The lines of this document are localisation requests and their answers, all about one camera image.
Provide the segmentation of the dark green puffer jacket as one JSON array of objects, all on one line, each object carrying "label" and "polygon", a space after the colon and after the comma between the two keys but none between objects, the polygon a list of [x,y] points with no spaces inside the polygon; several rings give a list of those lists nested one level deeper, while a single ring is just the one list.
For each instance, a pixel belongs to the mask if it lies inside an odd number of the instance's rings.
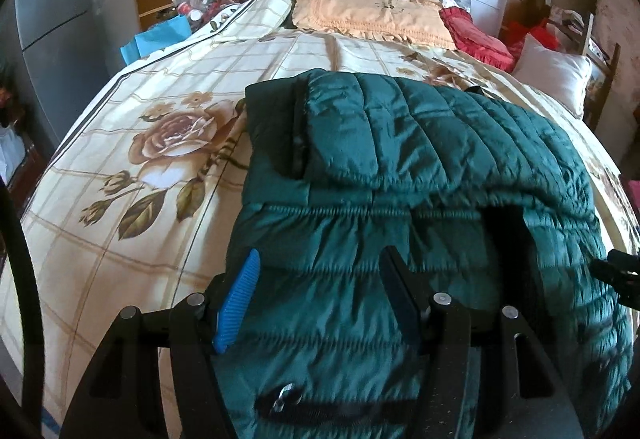
[{"label": "dark green puffer jacket", "polygon": [[323,69],[245,91],[253,147],[227,259],[260,258],[239,337],[214,362],[242,438],[399,438],[423,360],[378,269],[477,313],[507,303],[544,344],[593,438],[629,388],[627,311],[589,273],[604,254],[589,173],[531,110],[422,81]]}]

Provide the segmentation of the floral cream bedspread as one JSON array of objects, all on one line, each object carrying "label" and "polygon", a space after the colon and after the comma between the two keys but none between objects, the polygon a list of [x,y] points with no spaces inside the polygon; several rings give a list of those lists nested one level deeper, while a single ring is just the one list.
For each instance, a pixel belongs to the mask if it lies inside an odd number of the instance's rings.
[{"label": "floral cream bedspread", "polygon": [[253,152],[245,91],[313,69],[422,81],[550,119],[589,173],[604,250],[638,247],[614,162],[551,96],[460,51],[244,16],[221,36],[128,68],[38,185],[24,229],[43,315],[43,403],[55,419],[120,307],[165,309],[228,265]]}]

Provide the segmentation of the wooden bedside chair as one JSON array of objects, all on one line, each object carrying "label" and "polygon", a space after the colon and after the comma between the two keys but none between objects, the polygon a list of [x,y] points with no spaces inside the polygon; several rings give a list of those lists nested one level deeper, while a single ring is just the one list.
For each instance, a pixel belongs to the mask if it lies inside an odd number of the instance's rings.
[{"label": "wooden bedside chair", "polygon": [[582,16],[573,10],[558,6],[540,6],[538,26],[531,34],[547,49],[567,54],[585,55],[592,64],[587,86],[585,114],[581,119],[590,129],[598,127],[605,103],[612,91],[622,47],[616,44],[611,54],[600,48],[594,38],[594,15]]}]

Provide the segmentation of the white satin pillow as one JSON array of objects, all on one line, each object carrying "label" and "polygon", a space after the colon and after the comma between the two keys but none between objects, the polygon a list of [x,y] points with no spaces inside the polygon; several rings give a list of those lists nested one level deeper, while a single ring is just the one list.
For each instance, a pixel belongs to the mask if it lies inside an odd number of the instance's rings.
[{"label": "white satin pillow", "polygon": [[547,49],[531,34],[524,38],[521,58],[512,70],[515,79],[551,96],[577,119],[585,114],[591,73],[592,64],[585,55]]}]

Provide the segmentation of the dark wooden chair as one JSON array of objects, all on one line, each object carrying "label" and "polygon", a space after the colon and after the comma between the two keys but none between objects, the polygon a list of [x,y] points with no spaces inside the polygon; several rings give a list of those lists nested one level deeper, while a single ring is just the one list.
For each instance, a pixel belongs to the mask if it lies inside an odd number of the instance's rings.
[{"label": "dark wooden chair", "polygon": [[12,84],[2,81],[1,180],[20,217],[36,191],[46,164],[32,137],[32,113],[20,101]]}]

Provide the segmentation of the red pillow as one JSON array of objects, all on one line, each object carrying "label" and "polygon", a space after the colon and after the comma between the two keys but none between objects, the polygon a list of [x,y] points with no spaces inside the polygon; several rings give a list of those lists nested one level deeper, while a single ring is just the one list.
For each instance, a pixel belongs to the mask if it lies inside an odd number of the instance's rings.
[{"label": "red pillow", "polygon": [[439,16],[459,51],[505,72],[514,69],[515,58],[506,45],[477,27],[468,11],[452,6],[441,9]]}]

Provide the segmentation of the grey refrigerator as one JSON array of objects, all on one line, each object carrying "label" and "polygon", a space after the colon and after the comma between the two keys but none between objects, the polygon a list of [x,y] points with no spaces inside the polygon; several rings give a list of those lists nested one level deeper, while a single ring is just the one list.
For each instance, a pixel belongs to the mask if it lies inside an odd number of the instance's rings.
[{"label": "grey refrigerator", "polygon": [[1,65],[27,110],[27,131],[51,157],[108,81],[91,0],[6,0]]}]

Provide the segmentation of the blue paper bag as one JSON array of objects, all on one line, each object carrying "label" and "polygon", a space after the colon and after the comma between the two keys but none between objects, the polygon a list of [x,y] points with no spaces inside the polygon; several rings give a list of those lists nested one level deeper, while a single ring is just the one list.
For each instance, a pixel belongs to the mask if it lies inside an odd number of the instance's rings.
[{"label": "blue paper bag", "polygon": [[155,24],[145,32],[139,32],[120,48],[120,55],[126,65],[145,58],[157,50],[183,42],[191,35],[188,18],[178,15],[170,20]]}]

